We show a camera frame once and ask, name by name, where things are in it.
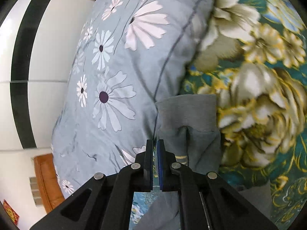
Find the red paper wall decoration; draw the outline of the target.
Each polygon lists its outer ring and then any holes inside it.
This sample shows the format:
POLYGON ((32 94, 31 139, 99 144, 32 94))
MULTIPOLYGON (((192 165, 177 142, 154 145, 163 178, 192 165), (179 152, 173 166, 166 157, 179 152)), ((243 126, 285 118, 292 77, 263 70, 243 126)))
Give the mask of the red paper wall decoration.
POLYGON ((18 222, 19 222, 19 218, 20 218, 19 215, 9 205, 9 203, 6 200, 3 201, 3 207, 4 207, 4 210, 6 211, 6 213, 9 215, 10 219, 12 220, 12 222, 15 224, 15 226, 17 226, 18 222))

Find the teal floral bed sheet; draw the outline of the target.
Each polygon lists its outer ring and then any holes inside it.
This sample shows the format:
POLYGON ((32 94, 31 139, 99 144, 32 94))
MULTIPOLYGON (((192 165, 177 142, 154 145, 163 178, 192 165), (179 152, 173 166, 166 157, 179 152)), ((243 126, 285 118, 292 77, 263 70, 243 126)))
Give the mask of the teal floral bed sheet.
POLYGON ((306 202, 306 25, 289 0, 215 0, 200 52, 159 97, 215 94, 222 174, 232 185, 272 186, 272 220, 288 229, 306 202))

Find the brown wooden headboard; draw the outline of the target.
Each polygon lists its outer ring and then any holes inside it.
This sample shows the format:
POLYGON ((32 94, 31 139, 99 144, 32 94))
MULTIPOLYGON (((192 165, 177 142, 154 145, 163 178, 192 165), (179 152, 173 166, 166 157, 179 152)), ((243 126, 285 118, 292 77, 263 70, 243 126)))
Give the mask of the brown wooden headboard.
POLYGON ((52 153, 35 156, 34 170, 44 209, 46 213, 50 213, 64 201, 52 153))

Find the grey-blue floral quilt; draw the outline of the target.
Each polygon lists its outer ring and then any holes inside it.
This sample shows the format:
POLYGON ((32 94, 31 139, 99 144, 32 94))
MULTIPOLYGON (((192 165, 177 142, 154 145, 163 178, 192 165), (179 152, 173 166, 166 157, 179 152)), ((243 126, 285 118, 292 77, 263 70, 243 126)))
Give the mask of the grey-blue floral quilt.
POLYGON ((118 173, 156 136, 214 0, 96 0, 84 24, 51 148, 64 197, 118 173))

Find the grey long pants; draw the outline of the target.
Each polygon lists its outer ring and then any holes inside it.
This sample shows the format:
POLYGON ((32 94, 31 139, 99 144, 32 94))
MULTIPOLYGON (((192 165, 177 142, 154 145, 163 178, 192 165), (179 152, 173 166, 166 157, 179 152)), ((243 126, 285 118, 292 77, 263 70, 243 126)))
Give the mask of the grey long pants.
MULTIPOLYGON (((176 161, 193 172, 215 172, 222 161, 221 134, 216 124, 216 96, 183 95, 157 103, 160 122, 158 141, 175 155, 176 161)), ((270 219, 269 184, 247 188, 232 186, 239 194, 270 219)), ((158 195, 136 229, 182 229, 177 192, 158 195)))

